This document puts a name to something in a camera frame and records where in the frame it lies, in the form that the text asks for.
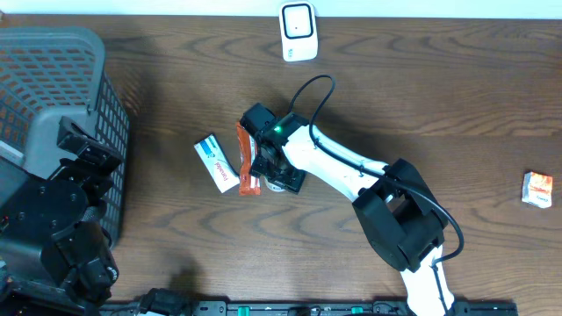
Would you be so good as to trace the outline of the orange white snack packet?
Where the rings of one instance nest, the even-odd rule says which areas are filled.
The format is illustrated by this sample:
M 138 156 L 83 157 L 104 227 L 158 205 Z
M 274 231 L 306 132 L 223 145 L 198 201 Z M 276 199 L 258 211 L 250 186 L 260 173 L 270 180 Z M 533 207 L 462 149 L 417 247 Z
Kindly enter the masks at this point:
M 533 171 L 523 176 L 522 201 L 545 209 L 552 206 L 553 177 Z

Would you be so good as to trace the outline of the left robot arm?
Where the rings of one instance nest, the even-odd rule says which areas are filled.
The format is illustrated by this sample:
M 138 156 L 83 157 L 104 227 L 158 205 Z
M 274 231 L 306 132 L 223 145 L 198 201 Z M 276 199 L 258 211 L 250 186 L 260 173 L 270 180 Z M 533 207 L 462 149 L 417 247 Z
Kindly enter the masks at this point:
M 3 315 L 97 315 L 119 277 L 100 220 L 122 155 L 68 117 L 56 145 L 77 157 L 48 178 L 1 160 Z

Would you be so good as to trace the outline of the orange snack bar wrapper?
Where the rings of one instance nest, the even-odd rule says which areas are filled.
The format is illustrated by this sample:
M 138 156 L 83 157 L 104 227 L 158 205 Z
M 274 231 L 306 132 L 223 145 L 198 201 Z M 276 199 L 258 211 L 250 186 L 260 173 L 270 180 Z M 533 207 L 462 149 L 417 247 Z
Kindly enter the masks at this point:
M 256 143 L 240 123 L 236 124 L 236 132 L 241 155 L 239 195 L 259 196 L 261 194 L 260 180 L 250 173 L 252 163 L 256 158 Z

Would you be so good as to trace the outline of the white Panadol medicine box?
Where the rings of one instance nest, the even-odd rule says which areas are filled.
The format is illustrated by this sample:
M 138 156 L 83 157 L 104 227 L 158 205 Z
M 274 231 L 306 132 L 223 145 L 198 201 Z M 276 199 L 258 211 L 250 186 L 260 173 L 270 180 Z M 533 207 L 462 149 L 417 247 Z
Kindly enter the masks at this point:
M 240 184 L 238 173 L 228 161 L 214 134 L 197 142 L 194 149 L 221 193 Z

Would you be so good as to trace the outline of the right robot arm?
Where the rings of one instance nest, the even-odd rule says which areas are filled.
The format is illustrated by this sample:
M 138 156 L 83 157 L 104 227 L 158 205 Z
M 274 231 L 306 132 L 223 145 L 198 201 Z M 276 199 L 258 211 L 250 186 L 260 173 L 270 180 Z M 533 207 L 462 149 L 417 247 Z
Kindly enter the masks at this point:
M 460 252 L 443 253 L 443 231 L 460 227 L 411 163 L 373 161 L 326 137 L 310 120 L 294 112 L 280 118 L 262 104 L 247 110 L 240 124 L 257 146 L 252 176 L 299 193 L 306 175 L 314 175 L 342 193 L 373 250 L 399 271 L 409 310 L 453 313 L 443 262 Z

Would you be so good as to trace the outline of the green lid white jar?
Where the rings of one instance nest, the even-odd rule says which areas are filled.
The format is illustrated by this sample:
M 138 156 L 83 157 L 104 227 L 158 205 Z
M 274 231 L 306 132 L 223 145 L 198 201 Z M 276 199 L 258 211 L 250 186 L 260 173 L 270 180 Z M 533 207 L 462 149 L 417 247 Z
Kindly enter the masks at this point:
M 282 187 L 270 182 L 267 178 L 263 179 L 267 188 L 273 192 L 284 192 L 285 189 L 283 189 Z

